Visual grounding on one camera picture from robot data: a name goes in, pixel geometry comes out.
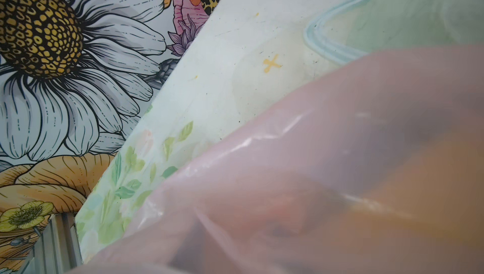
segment plastic wrap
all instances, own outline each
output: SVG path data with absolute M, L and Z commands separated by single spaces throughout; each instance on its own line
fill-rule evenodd
M 303 86 L 162 183 L 77 272 L 484 272 L 483 56 L 386 51 Z

